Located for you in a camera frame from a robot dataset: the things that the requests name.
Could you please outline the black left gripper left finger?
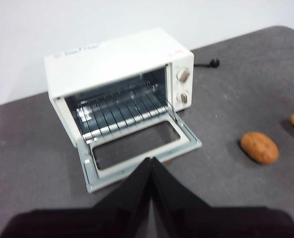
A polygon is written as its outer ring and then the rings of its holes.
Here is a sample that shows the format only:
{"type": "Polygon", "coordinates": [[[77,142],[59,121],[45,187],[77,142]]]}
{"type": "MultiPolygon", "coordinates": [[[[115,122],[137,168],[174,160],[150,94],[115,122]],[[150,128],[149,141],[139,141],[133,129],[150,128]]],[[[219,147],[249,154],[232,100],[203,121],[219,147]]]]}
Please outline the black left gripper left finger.
{"type": "Polygon", "coordinates": [[[149,213],[152,159],[89,208],[33,210],[14,216],[2,238],[132,238],[149,213]]]}

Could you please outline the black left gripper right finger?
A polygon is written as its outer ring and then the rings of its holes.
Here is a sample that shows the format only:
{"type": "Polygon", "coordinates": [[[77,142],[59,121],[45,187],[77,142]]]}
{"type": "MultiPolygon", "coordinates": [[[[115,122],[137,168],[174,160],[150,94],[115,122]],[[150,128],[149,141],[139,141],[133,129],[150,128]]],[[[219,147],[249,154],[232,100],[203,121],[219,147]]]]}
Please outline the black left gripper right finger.
{"type": "Polygon", "coordinates": [[[213,207],[150,160],[153,202],[172,238],[294,238],[294,220],[267,207],[213,207]]]}

